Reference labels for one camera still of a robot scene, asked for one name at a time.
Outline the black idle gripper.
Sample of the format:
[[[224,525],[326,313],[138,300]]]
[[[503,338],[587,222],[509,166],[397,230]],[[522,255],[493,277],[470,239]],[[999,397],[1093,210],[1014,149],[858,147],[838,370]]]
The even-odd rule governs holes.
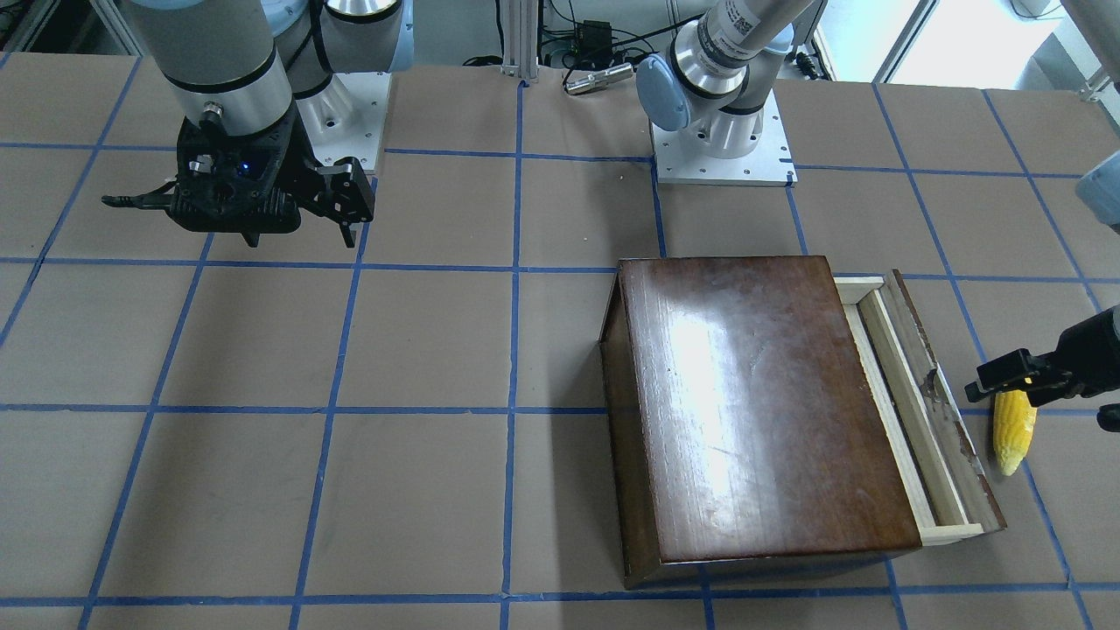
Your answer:
[[[240,233],[249,245],[265,233],[292,233],[301,210],[339,226],[345,247],[375,217],[375,189],[360,157],[332,166],[312,158],[296,110],[249,136],[204,133],[184,120],[177,136],[177,182],[137,195],[102,195],[105,207],[168,211],[185,230]]]

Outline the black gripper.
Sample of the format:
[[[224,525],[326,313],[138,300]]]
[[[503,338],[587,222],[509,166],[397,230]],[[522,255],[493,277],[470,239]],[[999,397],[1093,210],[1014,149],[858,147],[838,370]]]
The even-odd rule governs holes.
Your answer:
[[[1096,397],[1119,387],[1117,307],[1068,327],[1055,351],[1033,355],[1025,348],[976,368],[976,381],[965,386],[969,404],[997,392],[1021,391],[1033,407],[1075,397]],[[1120,404],[1096,410],[1101,430],[1120,430]]]

